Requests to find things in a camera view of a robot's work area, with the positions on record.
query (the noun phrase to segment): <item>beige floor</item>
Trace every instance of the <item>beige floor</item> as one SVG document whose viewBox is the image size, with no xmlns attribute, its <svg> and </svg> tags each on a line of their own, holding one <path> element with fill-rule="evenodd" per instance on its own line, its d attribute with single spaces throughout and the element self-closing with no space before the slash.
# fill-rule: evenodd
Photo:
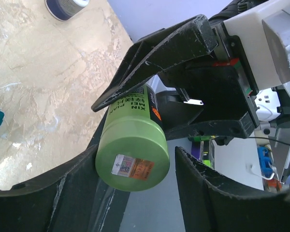
<svg viewBox="0 0 290 232">
<path fill-rule="evenodd" d="M 129 46 L 106 0 L 68 22 L 43 0 L 0 0 L 0 189 L 86 148 L 103 114 L 90 107 Z"/>
</svg>

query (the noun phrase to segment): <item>orange label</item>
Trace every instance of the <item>orange label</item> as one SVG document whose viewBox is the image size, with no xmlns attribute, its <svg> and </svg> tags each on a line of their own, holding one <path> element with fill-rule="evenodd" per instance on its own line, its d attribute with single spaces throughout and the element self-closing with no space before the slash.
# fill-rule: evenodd
<svg viewBox="0 0 290 232">
<path fill-rule="evenodd" d="M 152 108 L 152 110 L 153 110 L 153 112 L 155 113 L 155 115 L 159 118 L 159 120 L 161 121 L 161 117 L 160 117 L 160 114 L 159 114 L 159 112 L 158 112 L 158 110 L 156 110 L 156 108 L 154 108 L 154 107 L 151 107 Z"/>
<path fill-rule="evenodd" d="M 154 162 L 145 159 L 135 159 L 129 177 L 139 180 L 147 180 L 153 167 Z"/>
</svg>

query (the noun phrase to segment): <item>black plastic part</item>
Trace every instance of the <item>black plastic part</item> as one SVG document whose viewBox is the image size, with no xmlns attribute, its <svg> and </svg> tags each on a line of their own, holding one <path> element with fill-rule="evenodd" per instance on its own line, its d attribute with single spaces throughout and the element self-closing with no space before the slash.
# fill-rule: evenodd
<svg viewBox="0 0 290 232">
<path fill-rule="evenodd" d="M 216 46 L 215 35 L 204 15 L 145 37 L 128 50 L 110 86 L 92 105 L 92 110 L 108 106 L 161 71 L 210 54 Z"/>
<path fill-rule="evenodd" d="M 183 88 L 192 99 L 204 103 L 183 103 L 176 91 L 158 93 L 167 140 L 197 135 L 247 138 L 259 125 L 253 101 L 242 90 L 233 66 L 199 67 L 192 61 L 160 77 L 165 85 Z"/>
<path fill-rule="evenodd" d="M 280 106 L 277 111 L 280 116 L 272 120 L 270 124 L 278 128 L 290 128 L 290 96 L 283 86 L 274 87 L 272 91 L 275 91 L 279 98 Z"/>
<path fill-rule="evenodd" d="M 214 15 L 209 19 L 209 22 L 211 25 L 221 23 L 224 20 L 227 20 L 229 18 L 232 18 L 236 15 L 238 15 L 240 12 L 238 12 L 238 3 L 242 0 L 234 0 L 230 2 L 228 6 L 226 6 L 221 12 Z M 249 2 L 252 3 L 253 6 L 260 5 L 268 0 L 250 0 Z"/>
<path fill-rule="evenodd" d="M 254 78 L 250 64 L 248 62 L 242 42 L 238 36 L 228 36 L 228 42 L 234 57 L 240 59 L 241 64 L 245 70 L 246 78 L 252 90 L 251 95 L 256 96 L 259 93 L 257 82 Z"/>
<path fill-rule="evenodd" d="M 186 232 L 290 232 L 290 189 L 274 194 L 242 185 L 180 147 L 175 165 Z"/>
<path fill-rule="evenodd" d="M 0 232 L 119 230 L 130 193 L 109 187 L 95 170 L 104 122 L 105 116 L 86 151 L 74 159 L 0 190 Z"/>
<path fill-rule="evenodd" d="M 228 145 L 232 139 L 233 137 L 218 136 L 214 140 L 218 146 L 224 146 L 224 145 Z"/>
</svg>

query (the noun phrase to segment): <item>green jar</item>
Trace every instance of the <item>green jar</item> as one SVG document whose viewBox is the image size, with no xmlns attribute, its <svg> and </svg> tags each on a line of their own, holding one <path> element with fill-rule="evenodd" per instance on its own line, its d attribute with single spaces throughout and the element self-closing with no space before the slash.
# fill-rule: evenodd
<svg viewBox="0 0 290 232">
<path fill-rule="evenodd" d="M 141 191 L 160 183 L 170 168 L 154 91 L 139 87 L 110 105 L 96 156 L 96 170 L 108 185 Z"/>
</svg>

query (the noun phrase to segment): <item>green cylindrical container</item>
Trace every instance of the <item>green cylindrical container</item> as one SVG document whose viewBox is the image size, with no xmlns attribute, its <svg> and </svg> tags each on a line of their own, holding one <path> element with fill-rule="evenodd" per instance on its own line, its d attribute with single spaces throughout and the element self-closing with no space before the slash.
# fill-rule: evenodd
<svg viewBox="0 0 290 232">
<path fill-rule="evenodd" d="M 154 91 L 147 85 L 110 105 L 96 156 L 96 170 L 123 191 L 154 187 L 170 159 Z"/>
</svg>

